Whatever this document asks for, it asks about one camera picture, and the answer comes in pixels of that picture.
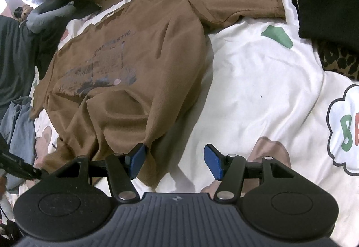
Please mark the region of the person left hand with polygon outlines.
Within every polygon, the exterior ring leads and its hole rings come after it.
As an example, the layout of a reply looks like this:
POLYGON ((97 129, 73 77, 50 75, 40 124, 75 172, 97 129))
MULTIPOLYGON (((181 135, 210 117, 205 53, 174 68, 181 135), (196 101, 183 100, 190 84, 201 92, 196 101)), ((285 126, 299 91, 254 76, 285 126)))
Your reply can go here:
POLYGON ((0 196, 6 191, 7 178, 0 176, 0 196))

